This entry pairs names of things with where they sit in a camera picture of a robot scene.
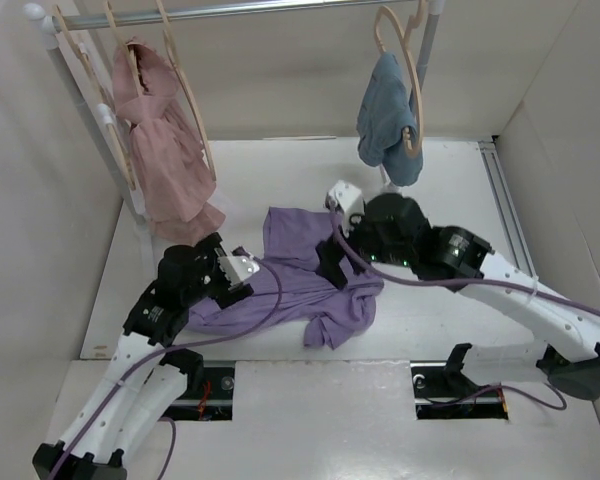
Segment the purple t shirt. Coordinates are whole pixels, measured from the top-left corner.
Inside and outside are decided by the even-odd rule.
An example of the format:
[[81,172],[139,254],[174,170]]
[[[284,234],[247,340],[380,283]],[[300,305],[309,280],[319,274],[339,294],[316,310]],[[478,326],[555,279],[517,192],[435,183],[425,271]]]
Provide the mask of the purple t shirt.
[[187,329],[230,336],[261,324],[264,328],[306,319],[303,344],[333,350],[366,331],[374,322],[376,298],[383,280],[371,273],[356,275],[343,260],[348,285],[336,289],[316,273],[315,247],[332,233],[327,213],[271,207],[263,223],[263,268],[249,279],[254,293],[221,309],[204,300],[189,310]]

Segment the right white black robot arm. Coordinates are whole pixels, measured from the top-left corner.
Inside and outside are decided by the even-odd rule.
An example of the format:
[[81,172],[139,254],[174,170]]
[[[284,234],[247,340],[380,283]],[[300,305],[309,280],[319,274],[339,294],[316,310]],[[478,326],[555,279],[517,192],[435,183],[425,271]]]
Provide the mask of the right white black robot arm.
[[499,380],[540,381],[582,400],[600,398],[600,311],[572,301],[526,274],[491,244],[457,226],[433,226],[419,204],[398,193],[364,200],[345,185],[327,194],[332,235],[316,248],[318,274],[337,289],[348,284],[341,263],[355,274],[379,265],[408,269],[412,278],[383,274],[410,287],[442,287],[482,303],[533,336],[517,345],[460,343],[442,368],[453,393]]

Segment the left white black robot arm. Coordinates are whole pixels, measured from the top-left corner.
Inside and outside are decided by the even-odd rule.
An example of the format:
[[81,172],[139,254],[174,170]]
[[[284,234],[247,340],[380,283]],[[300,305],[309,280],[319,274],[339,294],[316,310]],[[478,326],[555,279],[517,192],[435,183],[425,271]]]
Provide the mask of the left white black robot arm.
[[200,390],[202,356],[173,346],[189,310],[205,299],[227,308],[247,298],[253,293],[247,281],[259,270],[252,256],[228,253],[221,242],[214,233],[164,251],[91,397],[55,443],[35,452],[39,478],[126,478],[132,456],[169,405]]

